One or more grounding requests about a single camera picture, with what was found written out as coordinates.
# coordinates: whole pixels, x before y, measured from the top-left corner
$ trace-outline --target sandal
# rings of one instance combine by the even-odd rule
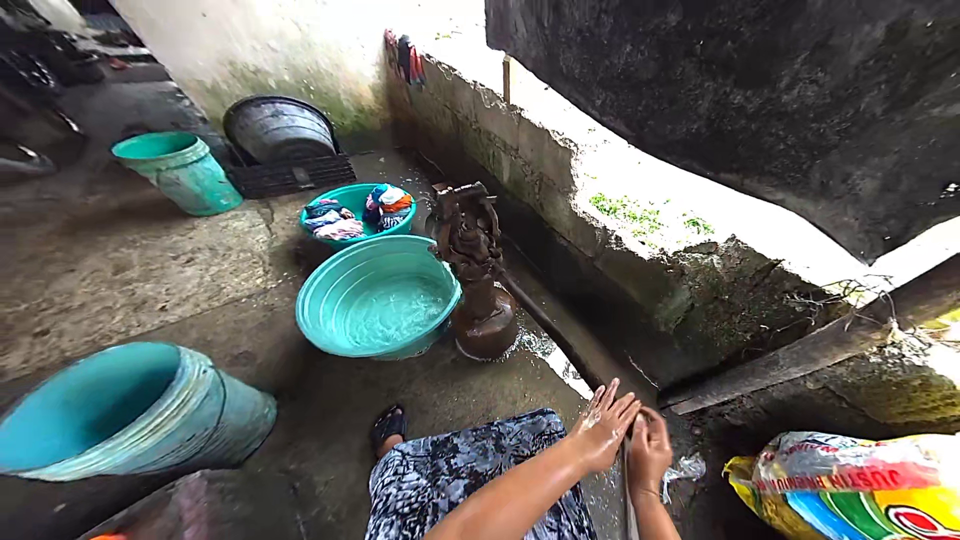
[[[374,454],[380,450],[383,443],[391,435],[399,435],[403,437],[404,441],[407,440],[407,415],[400,404],[392,405],[381,412],[376,422],[373,423],[373,429],[370,430],[370,442],[373,444]]]

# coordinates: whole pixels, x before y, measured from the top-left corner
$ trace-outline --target plastic bag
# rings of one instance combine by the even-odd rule
[[[960,436],[775,437],[724,468],[740,499],[794,540],[960,540]]]
[[[699,480],[707,473],[707,463],[700,453],[694,455],[685,455],[677,461],[677,468],[668,467],[663,473],[663,481],[660,483],[660,502],[670,504],[670,491],[667,489],[670,482],[677,479]]]

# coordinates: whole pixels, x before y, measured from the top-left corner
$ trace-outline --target black plastic crate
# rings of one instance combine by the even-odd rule
[[[245,199],[263,199],[356,181],[346,155],[289,161],[274,165],[233,167],[230,182]]]

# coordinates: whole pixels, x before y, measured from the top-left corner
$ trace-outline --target hand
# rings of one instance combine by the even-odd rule
[[[634,438],[627,461],[627,482],[630,496],[636,499],[645,493],[660,495],[660,481],[673,463],[670,434],[666,422],[654,409],[645,406],[634,421]]]
[[[614,379],[609,389],[597,388],[587,410],[580,414],[566,437],[576,445],[577,455],[588,472],[600,473],[613,465],[623,436],[640,411],[641,403],[634,399],[633,392],[613,400],[619,385],[620,379]]]

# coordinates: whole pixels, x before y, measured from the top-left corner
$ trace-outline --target turquoise bucket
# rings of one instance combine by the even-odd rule
[[[380,236],[335,254],[297,295],[297,325],[332,355],[396,360],[426,351],[447,327],[460,283],[430,238]]]
[[[357,219],[360,219],[360,216],[363,215],[364,208],[367,207],[367,195],[370,195],[370,192],[373,191],[375,187],[379,184],[350,184],[343,187],[338,187],[332,191],[327,191],[320,197],[313,199],[310,203],[314,201],[319,201],[321,199],[336,199],[341,205],[346,207],[348,210],[356,214]],[[349,240],[329,240],[326,238],[317,238],[324,244],[329,245],[333,248],[333,251],[340,251],[344,248],[348,248],[359,242],[365,242],[373,238],[381,238],[390,234],[409,234],[410,228],[414,224],[414,214],[417,213],[417,202],[414,201],[414,204],[410,207],[410,213],[407,214],[407,217],[400,222],[399,225],[388,229],[382,233],[376,231],[376,224],[370,224],[364,222],[363,232],[364,236],[360,238],[351,238]],[[310,233],[310,228],[306,226],[306,210],[300,211],[300,226],[303,227],[305,231]]]
[[[275,418],[272,396],[210,358],[130,343],[74,363],[23,398],[0,422],[0,473],[66,481],[233,467]]]
[[[112,152],[190,215],[223,213],[243,202],[223,167],[210,156],[210,148],[196,135],[138,135],[114,144]]]

